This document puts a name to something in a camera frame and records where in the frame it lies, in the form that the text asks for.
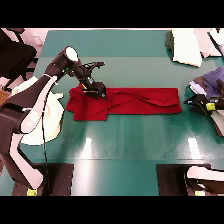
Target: folded red towel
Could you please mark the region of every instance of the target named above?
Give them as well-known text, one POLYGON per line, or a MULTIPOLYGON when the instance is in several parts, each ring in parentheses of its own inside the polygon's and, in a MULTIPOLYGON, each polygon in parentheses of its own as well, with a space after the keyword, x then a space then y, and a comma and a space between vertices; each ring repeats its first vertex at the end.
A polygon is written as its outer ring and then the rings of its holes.
POLYGON ((82 86, 70 90, 66 110, 74 120, 107 120, 108 114, 180 113, 177 88, 107 88, 107 100, 86 96, 82 86))

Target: green table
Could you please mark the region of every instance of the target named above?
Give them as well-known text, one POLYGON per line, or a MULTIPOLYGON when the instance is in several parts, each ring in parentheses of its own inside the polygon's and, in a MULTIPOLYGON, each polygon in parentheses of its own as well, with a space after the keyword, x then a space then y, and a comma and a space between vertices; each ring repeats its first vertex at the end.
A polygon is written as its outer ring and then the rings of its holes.
MULTIPOLYGON (((224 169, 224 139, 210 117, 189 111, 182 102, 193 93, 195 77, 223 66, 222 58, 204 59, 196 68, 172 62, 165 47, 167 31, 50 31, 35 76, 66 46, 83 63, 105 61, 93 72, 107 87, 176 87, 183 112, 176 115, 109 115, 106 122, 75 122, 65 111, 60 135, 47 143, 49 162, 74 163, 72 195, 159 195, 156 164, 205 163, 224 169)), ((55 93, 65 108, 78 81, 64 77, 55 93)), ((44 162, 42 146, 22 145, 33 162, 44 162)), ((4 168, 0 195, 11 195, 13 181, 4 168)))

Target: purple cloth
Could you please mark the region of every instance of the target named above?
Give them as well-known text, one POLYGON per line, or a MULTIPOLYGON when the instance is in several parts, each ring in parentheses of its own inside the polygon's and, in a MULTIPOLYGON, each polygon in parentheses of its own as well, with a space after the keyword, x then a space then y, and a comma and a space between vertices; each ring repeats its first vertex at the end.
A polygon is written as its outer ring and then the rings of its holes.
POLYGON ((215 71, 208 72, 204 76, 204 85, 208 87, 207 98, 220 96, 217 80, 224 82, 224 67, 219 67, 215 71))

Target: black chair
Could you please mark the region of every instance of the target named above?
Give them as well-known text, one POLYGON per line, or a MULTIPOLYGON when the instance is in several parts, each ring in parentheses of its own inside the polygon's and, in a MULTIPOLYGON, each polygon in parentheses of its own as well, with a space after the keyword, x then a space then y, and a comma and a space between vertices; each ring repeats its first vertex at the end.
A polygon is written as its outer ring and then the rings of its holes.
MULTIPOLYGON (((24 28, 7 28, 13 29, 17 38, 20 37, 20 33, 24 32, 24 28)), ((36 49, 33 46, 24 44, 22 42, 12 41, 5 32, 0 29, 0 77, 10 79, 3 87, 3 90, 7 88, 12 82, 14 82, 20 75, 23 80, 26 81, 26 73, 33 72, 33 68, 27 68, 29 64, 35 60, 37 54, 36 49)))

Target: yellow label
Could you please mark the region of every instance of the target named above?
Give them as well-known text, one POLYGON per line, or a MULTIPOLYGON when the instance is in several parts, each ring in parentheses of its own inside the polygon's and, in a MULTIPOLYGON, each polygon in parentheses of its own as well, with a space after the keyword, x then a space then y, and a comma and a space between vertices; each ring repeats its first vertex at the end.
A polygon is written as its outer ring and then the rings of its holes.
POLYGON ((214 103, 207 103, 206 107, 207 107, 207 110, 215 110, 215 104, 214 103))
POLYGON ((28 188, 27 196, 37 196, 37 190, 31 190, 28 188))
POLYGON ((195 191, 195 196, 205 196, 205 192, 204 191, 195 191))

